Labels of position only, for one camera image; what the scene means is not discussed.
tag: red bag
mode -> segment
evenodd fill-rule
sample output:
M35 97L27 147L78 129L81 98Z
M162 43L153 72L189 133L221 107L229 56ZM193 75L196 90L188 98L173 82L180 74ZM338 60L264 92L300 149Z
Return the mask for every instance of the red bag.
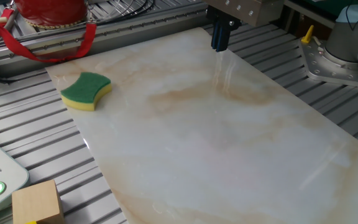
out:
M15 0L26 21L44 29L64 28L86 17L84 0Z
M84 0L16 0L17 8L28 23L33 26L55 29L72 26L86 17L87 7ZM2 16L9 17L13 9L5 9ZM61 62L85 56L93 43L96 23L88 23L84 40L75 55L65 58L39 59L30 50L18 42L8 30L0 24L0 37L6 47L15 55L20 55L39 62Z

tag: yellow marker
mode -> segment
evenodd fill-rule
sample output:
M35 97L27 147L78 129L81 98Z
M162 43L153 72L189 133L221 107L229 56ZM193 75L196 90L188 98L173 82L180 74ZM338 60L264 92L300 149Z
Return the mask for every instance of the yellow marker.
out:
M305 43L305 44L310 43L311 35L313 34L313 28L314 28L314 26L311 25L310 28L309 28L308 33L304 37L302 37L302 40L301 40L302 43Z

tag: marble veining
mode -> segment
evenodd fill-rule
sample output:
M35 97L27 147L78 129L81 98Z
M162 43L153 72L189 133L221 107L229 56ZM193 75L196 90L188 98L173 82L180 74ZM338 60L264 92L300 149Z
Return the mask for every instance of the marble veining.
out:
M358 140L193 29L47 69L130 224L358 223Z

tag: sponge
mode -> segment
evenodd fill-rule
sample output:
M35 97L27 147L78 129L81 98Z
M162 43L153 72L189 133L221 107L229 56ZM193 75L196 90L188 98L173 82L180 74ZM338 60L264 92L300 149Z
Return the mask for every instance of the sponge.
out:
M94 111L96 104L111 91L110 79L91 72L82 72L74 84L62 90L62 100L69 107Z

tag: robot end effector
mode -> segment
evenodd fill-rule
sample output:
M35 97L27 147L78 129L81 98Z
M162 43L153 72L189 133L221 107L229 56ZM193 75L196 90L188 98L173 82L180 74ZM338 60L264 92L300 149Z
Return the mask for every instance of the robot end effector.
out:
M241 23L261 26L279 19L284 0L203 0L208 3L207 18L214 24L212 48L227 49L230 32Z

